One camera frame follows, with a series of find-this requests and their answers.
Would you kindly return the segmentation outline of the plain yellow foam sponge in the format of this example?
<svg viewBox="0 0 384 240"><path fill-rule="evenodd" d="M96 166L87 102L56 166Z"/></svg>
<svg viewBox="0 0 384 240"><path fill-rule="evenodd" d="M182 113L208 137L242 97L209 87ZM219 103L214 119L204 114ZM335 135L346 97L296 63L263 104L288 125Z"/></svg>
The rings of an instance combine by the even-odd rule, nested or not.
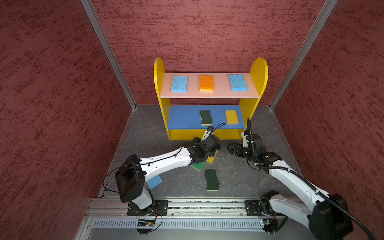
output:
<svg viewBox="0 0 384 240"><path fill-rule="evenodd" d="M214 160L215 160L215 158L216 158L218 152L219 152L219 151L217 150L217 151L214 153L213 156L208 157L207 160L206 160L206 162L209 163L209 164L213 164L213 162L214 162Z"/></svg>

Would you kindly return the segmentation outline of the yellow foam sponge front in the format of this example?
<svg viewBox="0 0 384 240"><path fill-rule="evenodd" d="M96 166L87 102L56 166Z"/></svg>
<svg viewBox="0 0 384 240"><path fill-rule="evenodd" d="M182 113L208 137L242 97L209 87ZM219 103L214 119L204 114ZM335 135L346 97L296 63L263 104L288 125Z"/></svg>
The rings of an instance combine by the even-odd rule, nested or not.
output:
<svg viewBox="0 0 384 240"><path fill-rule="evenodd" d="M239 123L236 110L225 110L226 124L237 125Z"/></svg>

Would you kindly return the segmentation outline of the dark green wavy sponge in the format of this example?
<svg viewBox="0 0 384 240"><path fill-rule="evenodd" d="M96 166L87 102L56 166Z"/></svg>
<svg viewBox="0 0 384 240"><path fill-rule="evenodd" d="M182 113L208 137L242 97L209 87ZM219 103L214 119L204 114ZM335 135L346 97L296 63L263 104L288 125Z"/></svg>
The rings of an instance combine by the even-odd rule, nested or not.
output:
<svg viewBox="0 0 384 240"><path fill-rule="evenodd" d="M200 118L202 126L211 126L213 124L213 119L209 110L200 111Z"/></svg>
<svg viewBox="0 0 384 240"><path fill-rule="evenodd" d="M206 170L205 178L207 181L207 191L217 192L220 188L217 170Z"/></svg>

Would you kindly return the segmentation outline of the orange scourer yellow sponge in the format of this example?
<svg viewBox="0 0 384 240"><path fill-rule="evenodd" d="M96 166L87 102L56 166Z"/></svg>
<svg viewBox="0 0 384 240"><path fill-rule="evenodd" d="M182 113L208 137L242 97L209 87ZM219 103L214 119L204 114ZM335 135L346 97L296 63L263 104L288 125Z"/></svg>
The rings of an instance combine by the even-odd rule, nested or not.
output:
<svg viewBox="0 0 384 240"><path fill-rule="evenodd" d="M212 93L214 91L214 79L212 75L200 75L200 92Z"/></svg>

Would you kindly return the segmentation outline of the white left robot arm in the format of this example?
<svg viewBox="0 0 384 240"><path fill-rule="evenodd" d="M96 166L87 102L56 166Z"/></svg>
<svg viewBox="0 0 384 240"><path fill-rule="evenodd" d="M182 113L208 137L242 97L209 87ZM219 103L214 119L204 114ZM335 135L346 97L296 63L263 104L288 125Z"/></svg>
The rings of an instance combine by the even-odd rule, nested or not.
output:
<svg viewBox="0 0 384 240"><path fill-rule="evenodd" d="M133 202L139 209L153 208L154 198L145 189L145 183L152 178L173 169L205 162L223 147L215 135L203 139L195 137L178 149L155 157L138 158L129 156L116 170L115 180L122 203Z"/></svg>

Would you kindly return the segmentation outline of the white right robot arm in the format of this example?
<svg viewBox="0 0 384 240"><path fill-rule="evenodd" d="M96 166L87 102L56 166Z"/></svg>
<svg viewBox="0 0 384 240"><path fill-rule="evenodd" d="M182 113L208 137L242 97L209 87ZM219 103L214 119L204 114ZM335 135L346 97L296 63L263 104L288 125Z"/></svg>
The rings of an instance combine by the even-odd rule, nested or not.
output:
<svg viewBox="0 0 384 240"><path fill-rule="evenodd" d="M279 155L267 152L265 147L257 148L254 143L247 147L231 143L227 148L231 155L250 161L278 179L301 200L297 203L277 191L269 191L259 201L259 210L264 216L285 215L307 227L317 240L341 240L354 230L346 201L313 185Z"/></svg>

